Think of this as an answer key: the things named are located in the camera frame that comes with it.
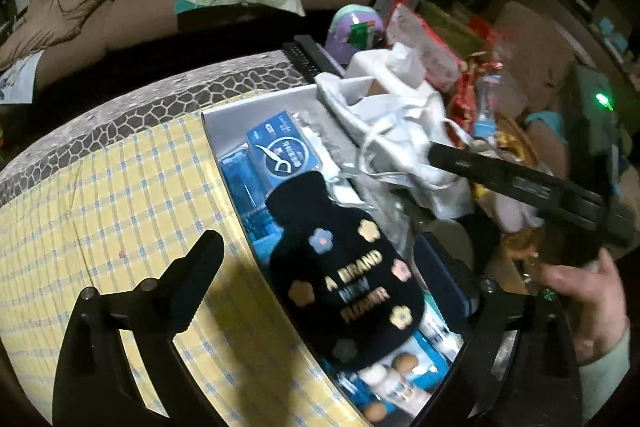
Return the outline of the person right hand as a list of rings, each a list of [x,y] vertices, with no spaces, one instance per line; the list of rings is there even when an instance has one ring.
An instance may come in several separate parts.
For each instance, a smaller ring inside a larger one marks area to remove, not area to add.
[[[579,364],[599,360],[620,343],[628,327],[626,298],[620,273],[606,248],[600,249],[589,269],[539,262],[535,280],[582,306],[573,333]]]

